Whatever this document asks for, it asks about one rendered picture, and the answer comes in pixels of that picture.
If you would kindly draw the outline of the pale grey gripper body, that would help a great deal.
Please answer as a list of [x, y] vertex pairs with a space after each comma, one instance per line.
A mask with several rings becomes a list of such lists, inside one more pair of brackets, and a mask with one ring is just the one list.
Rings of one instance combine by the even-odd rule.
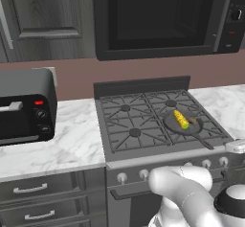
[[225, 145], [225, 148], [231, 153], [245, 153], [245, 139], [229, 142]]

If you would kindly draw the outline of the dark frying pan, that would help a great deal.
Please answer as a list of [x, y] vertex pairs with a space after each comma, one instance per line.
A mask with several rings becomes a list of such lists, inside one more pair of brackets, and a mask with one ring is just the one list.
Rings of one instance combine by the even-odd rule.
[[176, 118], [174, 117], [173, 110], [168, 111], [168, 113], [164, 116], [163, 122], [167, 129], [172, 131], [173, 133], [183, 135], [183, 136], [192, 136], [196, 138], [204, 147], [209, 150], [214, 150], [214, 147], [206, 142], [203, 138], [200, 137], [199, 133], [203, 130], [203, 121], [198, 118], [193, 112], [181, 109], [180, 112], [184, 115], [184, 117], [188, 120], [189, 118], [193, 118], [195, 120], [194, 124], [190, 124], [187, 129], [183, 129]]

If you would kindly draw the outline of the yellow corn cob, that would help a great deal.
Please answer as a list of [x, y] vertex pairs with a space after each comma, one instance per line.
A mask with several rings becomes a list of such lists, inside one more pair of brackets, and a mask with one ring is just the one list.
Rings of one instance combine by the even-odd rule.
[[174, 115], [177, 123], [179, 124], [179, 126], [182, 129], [188, 129], [189, 128], [188, 120], [185, 118], [185, 116], [180, 111], [174, 110], [173, 115]]

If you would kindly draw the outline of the grey gas stove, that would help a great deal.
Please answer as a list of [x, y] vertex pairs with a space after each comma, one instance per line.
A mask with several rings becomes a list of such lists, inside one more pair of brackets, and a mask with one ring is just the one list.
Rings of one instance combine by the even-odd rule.
[[[124, 185], [147, 184], [139, 172], [163, 166], [184, 166], [191, 162], [208, 171], [217, 196], [225, 187], [245, 183], [245, 153], [231, 153], [225, 145], [235, 141], [212, 115], [190, 94], [189, 76], [98, 82], [94, 97], [106, 161], [107, 211], [109, 227], [146, 227], [160, 209], [162, 197], [149, 193], [116, 200], [110, 190]], [[203, 121], [200, 137], [214, 147], [209, 150], [196, 138], [173, 133], [163, 119], [170, 110], [185, 109]], [[219, 159], [227, 157], [226, 168]], [[121, 184], [117, 175], [124, 172]]]

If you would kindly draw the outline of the black microwave oven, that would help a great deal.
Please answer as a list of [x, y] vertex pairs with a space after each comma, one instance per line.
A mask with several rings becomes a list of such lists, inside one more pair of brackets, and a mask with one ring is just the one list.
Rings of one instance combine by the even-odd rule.
[[[99, 60], [187, 57], [239, 51], [245, 0], [230, 0], [217, 53], [213, 46], [225, 0], [94, 0]], [[232, 12], [241, 9], [239, 20]]]

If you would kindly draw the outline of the dark grey drawer front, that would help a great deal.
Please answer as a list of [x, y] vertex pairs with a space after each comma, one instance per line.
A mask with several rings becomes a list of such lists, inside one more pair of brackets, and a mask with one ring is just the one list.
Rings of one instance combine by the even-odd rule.
[[0, 202], [84, 189], [83, 173], [67, 172], [0, 183]]
[[68, 216], [83, 214], [78, 199], [28, 206], [0, 213], [1, 224], [7, 227], [16, 227], [25, 224], [37, 223]]

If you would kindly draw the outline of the black toaster oven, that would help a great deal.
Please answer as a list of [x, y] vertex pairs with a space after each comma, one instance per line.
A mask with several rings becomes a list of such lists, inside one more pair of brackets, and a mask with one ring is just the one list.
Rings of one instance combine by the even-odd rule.
[[[0, 147], [49, 141], [55, 136], [57, 99], [53, 74], [48, 69], [0, 71], [0, 107], [23, 102], [19, 111], [0, 112]], [[47, 116], [37, 118], [35, 112]], [[51, 127], [42, 133], [43, 125]]]

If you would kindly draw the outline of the dark wood cupboard door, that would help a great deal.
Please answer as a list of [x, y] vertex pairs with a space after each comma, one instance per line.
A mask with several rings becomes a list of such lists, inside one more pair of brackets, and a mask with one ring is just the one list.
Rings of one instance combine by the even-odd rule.
[[8, 62], [91, 58], [93, 0], [1, 0], [13, 50], [0, 21]]

